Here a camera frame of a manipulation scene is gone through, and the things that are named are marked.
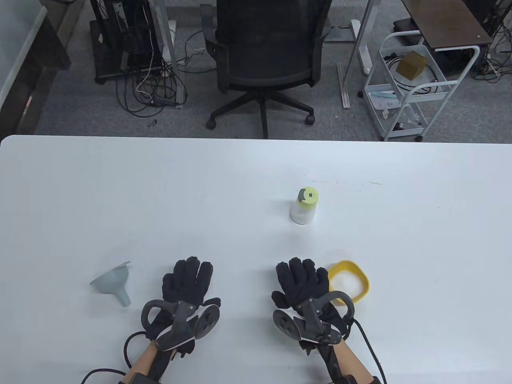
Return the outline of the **person's left hand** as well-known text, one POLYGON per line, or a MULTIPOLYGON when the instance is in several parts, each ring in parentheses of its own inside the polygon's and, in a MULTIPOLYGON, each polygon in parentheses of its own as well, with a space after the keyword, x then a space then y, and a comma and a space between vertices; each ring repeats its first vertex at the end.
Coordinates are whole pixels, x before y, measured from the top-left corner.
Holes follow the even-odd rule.
MULTIPOLYGON (((220 307, 220 298, 205 300, 210 287, 213 274, 213 265, 210 262, 200 262, 195 256, 186 260, 179 260, 170 274, 162 279, 162 297, 166 302, 185 301, 196 307, 217 305, 220 307)), ((164 310, 156 315, 151 326, 146 330, 146 338, 153 341, 166 328, 173 324, 172 315, 164 310)), ((183 358, 194 351, 195 343, 190 341, 178 348, 177 354, 183 358)))

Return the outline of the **person's right hand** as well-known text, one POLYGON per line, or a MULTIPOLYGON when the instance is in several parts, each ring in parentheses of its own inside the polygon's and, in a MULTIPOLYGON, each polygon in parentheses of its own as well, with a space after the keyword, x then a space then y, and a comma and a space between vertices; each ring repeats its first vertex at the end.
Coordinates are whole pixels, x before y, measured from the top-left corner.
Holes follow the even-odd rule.
MULTIPOLYGON (((280 262, 276 266, 276 273, 283 291, 272 292, 271 298, 279 309, 292 308, 302 315, 298 306, 304 300, 320 298, 329 292, 328 271, 323 267, 316 268, 309 258, 302 261, 294 257, 289 262, 280 262)), ((350 335, 350 323, 342 318, 331 302, 321 311, 320 320, 335 326, 346 340, 350 335)))

